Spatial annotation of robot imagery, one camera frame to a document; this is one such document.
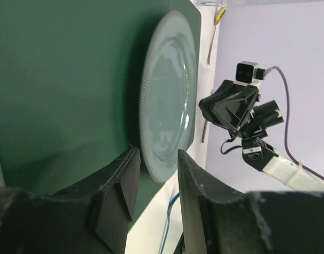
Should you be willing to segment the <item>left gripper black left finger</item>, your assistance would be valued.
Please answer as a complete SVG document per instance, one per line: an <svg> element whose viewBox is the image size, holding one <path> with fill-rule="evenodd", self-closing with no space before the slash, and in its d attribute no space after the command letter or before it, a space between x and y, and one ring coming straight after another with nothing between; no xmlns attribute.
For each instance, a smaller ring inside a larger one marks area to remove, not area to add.
<svg viewBox="0 0 324 254"><path fill-rule="evenodd" d="M140 164L130 147L53 195L0 187L0 253L124 253Z"/></svg>

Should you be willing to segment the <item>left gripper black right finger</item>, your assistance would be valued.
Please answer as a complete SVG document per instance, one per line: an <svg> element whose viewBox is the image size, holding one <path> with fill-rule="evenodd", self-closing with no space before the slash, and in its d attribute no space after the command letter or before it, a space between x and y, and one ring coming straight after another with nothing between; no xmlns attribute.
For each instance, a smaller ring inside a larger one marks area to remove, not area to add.
<svg viewBox="0 0 324 254"><path fill-rule="evenodd" d="M241 193L178 151L186 253L324 253L324 192Z"/></svg>

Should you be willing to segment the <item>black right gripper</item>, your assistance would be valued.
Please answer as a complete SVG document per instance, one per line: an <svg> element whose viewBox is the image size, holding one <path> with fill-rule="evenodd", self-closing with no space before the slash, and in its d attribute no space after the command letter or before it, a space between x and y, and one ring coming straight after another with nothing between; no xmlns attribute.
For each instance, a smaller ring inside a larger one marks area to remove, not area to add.
<svg viewBox="0 0 324 254"><path fill-rule="evenodd" d="M241 139L240 145L225 151L221 147L220 153L226 155L241 148L243 160L254 169L264 169L279 156L263 138L267 137L267 128L284 122L276 101L255 105L260 97L256 86L224 80L214 93L199 102L205 120L228 131L230 139L224 143Z"/></svg>

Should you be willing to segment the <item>rose gold knife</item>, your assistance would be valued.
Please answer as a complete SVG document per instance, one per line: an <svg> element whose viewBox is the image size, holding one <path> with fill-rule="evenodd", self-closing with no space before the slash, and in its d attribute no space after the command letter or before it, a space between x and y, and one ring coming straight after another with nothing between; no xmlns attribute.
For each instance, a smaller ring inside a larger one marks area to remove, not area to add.
<svg viewBox="0 0 324 254"><path fill-rule="evenodd" d="M201 136L201 143L205 142L207 126L208 126L208 121L205 120L205 123L204 123L204 126L203 126L203 131L202 131L202 136Z"/></svg>

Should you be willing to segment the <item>teal ceramic plate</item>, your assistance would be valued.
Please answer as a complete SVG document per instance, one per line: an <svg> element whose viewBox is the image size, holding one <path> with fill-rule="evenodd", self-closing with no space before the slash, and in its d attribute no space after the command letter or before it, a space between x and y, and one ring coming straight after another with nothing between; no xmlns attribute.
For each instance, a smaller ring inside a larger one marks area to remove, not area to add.
<svg viewBox="0 0 324 254"><path fill-rule="evenodd" d="M169 12L147 50L139 106L143 160L157 183L175 173L178 150L187 150L193 142L197 67L189 22L180 12Z"/></svg>

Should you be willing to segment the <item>iridescent gold spoon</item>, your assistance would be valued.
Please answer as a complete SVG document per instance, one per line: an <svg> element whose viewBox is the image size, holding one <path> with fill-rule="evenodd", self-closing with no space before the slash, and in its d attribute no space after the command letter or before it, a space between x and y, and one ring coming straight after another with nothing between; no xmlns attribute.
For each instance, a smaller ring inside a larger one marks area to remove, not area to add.
<svg viewBox="0 0 324 254"><path fill-rule="evenodd" d="M226 13L227 7L220 7L219 9L216 10L215 16L214 16L214 30L212 33L212 38L208 50L208 55L207 55L207 65L210 66L211 63L211 54L212 54L212 49L214 47L214 42L215 42L215 37L217 34L217 27L218 24L220 23L221 19L223 18L224 14Z"/></svg>

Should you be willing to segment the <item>dark green placemat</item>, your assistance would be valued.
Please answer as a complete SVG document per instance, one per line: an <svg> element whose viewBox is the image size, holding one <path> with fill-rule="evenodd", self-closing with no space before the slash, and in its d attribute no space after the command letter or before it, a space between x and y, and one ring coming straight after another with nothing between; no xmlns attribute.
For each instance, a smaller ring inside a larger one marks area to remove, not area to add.
<svg viewBox="0 0 324 254"><path fill-rule="evenodd" d="M0 163L5 184L53 194L139 141L146 51L170 11L196 41L190 1L0 1Z"/></svg>

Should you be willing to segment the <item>blue metal fork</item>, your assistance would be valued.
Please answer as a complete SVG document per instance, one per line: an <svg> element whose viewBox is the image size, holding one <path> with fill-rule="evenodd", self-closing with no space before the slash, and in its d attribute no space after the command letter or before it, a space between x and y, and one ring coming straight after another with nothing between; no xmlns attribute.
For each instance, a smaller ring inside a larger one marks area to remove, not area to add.
<svg viewBox="0 0 324 254"><path fill-rule="evenodd" d="M169 232L169 228L170 228L170 217L171 217L171 213L172 213L172 208L179 197L180 197L180 193L177 193L173 198L170 199L170 202L168 204L168 208L166 211L166 221L165 221L163 236L162 236L162 240L160 243L158 254L163 254L166 239L168 237L168 232Z"/></svg>

